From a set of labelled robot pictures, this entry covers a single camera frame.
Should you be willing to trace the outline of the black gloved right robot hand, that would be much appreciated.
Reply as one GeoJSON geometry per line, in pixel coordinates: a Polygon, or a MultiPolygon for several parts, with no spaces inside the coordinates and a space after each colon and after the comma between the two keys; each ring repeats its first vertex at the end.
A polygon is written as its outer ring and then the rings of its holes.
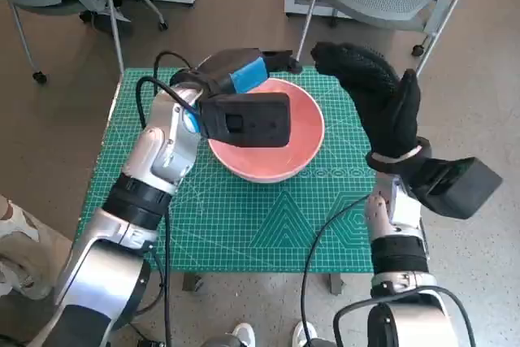
{"type": "Polygon", "coordinates": [[[321,41],[311,56],[318,73],[334,76],[352,99],[373,152],[399,158],[418,145],[415,70],[398,76],[383,56],[349,43],[321,41]]]}

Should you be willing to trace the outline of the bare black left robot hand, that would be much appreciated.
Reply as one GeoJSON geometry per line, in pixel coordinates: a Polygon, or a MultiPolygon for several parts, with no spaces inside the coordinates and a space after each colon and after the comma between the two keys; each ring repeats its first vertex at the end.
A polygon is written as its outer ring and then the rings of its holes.
{"type": "Polygon", "coordinates": [[[212,93],[247,93],[271,73],[300,74],[302,65],[291,50],[234,48],[212,54],[196,70],[209,80],[212,93]]]}

